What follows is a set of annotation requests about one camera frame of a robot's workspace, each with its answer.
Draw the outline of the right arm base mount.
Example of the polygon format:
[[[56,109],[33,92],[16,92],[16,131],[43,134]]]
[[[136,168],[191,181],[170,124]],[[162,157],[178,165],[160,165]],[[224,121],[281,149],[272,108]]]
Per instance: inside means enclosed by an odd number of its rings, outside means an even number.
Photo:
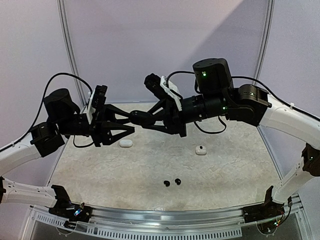
[[[284,212],[284,204],[274,202],[249,205],[242,208],[245,223],[274,218],[282,215]]]

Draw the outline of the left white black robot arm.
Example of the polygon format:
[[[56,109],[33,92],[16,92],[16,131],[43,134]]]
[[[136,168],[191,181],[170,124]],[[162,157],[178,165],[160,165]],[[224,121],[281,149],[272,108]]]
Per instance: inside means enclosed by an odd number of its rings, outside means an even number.
[[[74,213],[74,205],[63,186],[36,186],[9,180],[3,175],[33,160],[45,158],[65,144],[71,136],[90,137],[95,147],[110,146],[133,134],[135,129],[125,119],[115,115],[126,113],[105,104],[105,85],[91,94],[87,112],[82,113],[72,101],[70,92],[60,88],[43,100],[48,118],[36,124],[17,143],[7,145],[0,153],[0,202],[40,205],[55,208],[63,217]]]

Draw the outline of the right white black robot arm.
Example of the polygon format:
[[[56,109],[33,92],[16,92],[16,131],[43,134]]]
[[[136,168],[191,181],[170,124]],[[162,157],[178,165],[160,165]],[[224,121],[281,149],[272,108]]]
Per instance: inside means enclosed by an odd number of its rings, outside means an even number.
[[[146,129],[186,135],[186,124],[225,117],[254,127],[263,126],[305,142],[303,161],[276,186],[268,189],[259,206],[262,218],[269,218],[305,183],[320,174],[320,119],[277,97],[258,80],[234,87],[224,58],[207,58],[193,64],[196,96],[182,97],[169,77],[149,75],[145,86],[158,98],[141,122]]]

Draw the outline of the black oval charging case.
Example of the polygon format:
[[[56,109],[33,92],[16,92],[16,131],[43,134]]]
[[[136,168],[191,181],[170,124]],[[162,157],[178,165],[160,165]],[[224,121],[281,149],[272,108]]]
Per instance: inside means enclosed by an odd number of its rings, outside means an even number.
[[[149,112],[133,110],[129,113],[128,119],[132,124],[139,126],[149,126],[155,123],[153,115]]]

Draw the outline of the white oval charging case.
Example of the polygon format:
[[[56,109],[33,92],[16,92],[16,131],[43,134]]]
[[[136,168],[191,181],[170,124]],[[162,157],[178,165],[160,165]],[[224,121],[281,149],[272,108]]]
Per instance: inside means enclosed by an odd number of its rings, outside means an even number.
[[[122,139],[119,141],[119,146],[121,148],[131,148],[133,146],[133,141],[130,139]]]

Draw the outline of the white square charging case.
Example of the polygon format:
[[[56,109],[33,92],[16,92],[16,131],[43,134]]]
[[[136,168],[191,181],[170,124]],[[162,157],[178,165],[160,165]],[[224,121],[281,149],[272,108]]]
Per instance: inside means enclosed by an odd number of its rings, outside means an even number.
[[[198,145],[196,148],[195,148],[195,154],[198,155],[198,156],[204,156],[207,154],[207,148],[203,145]]]

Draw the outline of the black earbud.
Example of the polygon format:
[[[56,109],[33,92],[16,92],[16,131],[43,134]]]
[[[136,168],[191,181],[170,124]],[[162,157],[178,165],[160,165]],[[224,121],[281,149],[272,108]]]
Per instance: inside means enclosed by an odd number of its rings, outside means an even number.
[[[181,180],[180,180],[179,178],[176,178],[174,181],[175,181],[175,183],[176,183],[177,185],[180,185],[180,184],[181,184]]]
[[[169,186],[170,186],[170,182],[167,181],[167,180],[165,180],[165,181],[163,182],[163,184],[164,184],[166,187],[169,187]]]

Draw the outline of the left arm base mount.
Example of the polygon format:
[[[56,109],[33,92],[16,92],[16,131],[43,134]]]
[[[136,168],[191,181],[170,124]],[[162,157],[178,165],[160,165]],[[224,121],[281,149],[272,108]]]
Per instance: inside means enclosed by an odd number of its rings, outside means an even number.
[[[88,223],[92,216],[93,208],[84,202],[76,204],[70,200],[57,200],[54,207],[50,207],[48,212],[52,215],[66,218],[69,222]]]

